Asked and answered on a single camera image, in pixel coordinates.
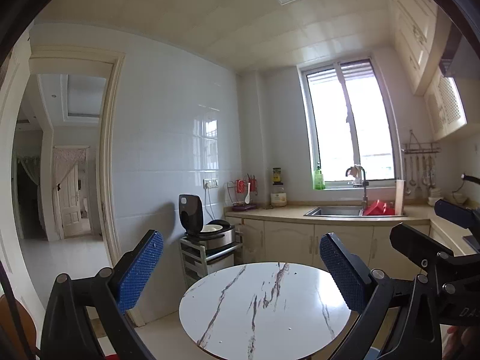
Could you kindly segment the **person's right hand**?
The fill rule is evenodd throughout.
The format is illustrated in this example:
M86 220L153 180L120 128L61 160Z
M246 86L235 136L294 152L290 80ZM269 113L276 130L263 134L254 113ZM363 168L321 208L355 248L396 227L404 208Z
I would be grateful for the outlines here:
M442 359L479 359L479 326L450 326L447 334Z

